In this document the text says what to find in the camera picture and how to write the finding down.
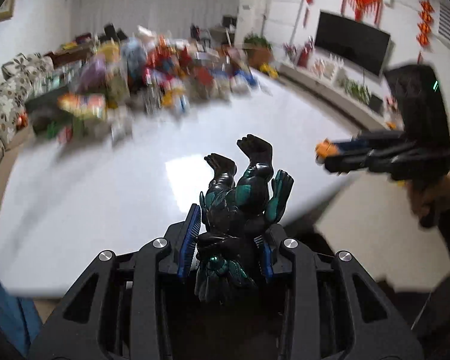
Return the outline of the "right hand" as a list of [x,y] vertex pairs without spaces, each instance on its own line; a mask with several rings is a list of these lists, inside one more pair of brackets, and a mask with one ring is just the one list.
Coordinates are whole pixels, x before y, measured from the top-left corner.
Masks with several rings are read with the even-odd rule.
[[450,171],[430,185],[408,181],[406,186],[410,209],[420,227],[430,229],[438,225],[440,214],[450,209]]

